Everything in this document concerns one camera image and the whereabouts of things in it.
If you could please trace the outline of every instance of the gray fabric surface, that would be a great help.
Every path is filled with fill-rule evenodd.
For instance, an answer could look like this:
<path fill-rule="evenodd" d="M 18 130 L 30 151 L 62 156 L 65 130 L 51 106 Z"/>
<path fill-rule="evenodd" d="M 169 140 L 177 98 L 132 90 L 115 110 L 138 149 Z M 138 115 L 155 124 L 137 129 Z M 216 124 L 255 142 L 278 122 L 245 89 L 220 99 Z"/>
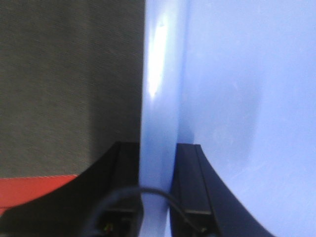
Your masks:
<path fill-rule="evenodd" d="M 144 1 L 0 1 L 0 177 L 80 173 L 140 133 Z"/>

